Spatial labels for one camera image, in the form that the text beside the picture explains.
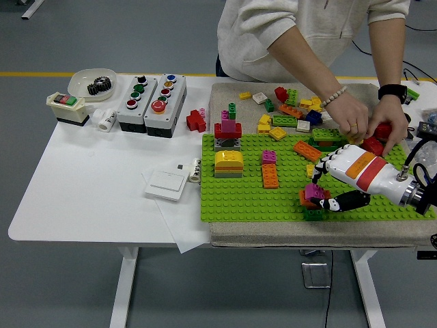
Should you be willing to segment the person's left hand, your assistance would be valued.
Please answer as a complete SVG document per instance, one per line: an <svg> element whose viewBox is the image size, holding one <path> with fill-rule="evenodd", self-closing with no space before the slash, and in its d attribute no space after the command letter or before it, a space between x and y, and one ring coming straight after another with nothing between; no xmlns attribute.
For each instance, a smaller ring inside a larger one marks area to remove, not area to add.
<svg viewBox="0 0 437 328"><path fill-rule="evenodd" d="M391 133L382 152L382 156L386 156L396 144L407 137L408 121L398 97L394 95L382 97L373 109L366 137L371 137L381 123L388 123L391 126Z"/></svg>

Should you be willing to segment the person's right hand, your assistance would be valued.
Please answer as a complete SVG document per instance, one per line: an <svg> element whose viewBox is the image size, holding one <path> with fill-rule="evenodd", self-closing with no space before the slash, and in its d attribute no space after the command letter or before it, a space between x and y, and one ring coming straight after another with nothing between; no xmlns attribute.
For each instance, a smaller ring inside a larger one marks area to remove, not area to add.
<svg viewBox="0 0 437 328"><path fill-rule="evenodd" d="M368 128L368 108L347 91L325 106L340 132L352 143L359 144Z"/></svg>

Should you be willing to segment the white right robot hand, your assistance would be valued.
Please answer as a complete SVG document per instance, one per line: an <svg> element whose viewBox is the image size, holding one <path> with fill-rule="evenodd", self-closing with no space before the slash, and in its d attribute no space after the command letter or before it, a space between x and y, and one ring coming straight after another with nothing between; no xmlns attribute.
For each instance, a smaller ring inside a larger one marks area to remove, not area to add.
<svg viewBox="0 0 437 328"><path fill-rule="evenodd" d="M350 185L354 189L333 198L306 198L313 204L334 212L345 212L367 206L372 195L383 195L392 203L416 206L419 184L409 173L401 173L383 158L358 146L347 144L331 152L315 166L312 183L323 174Z"/></svg>

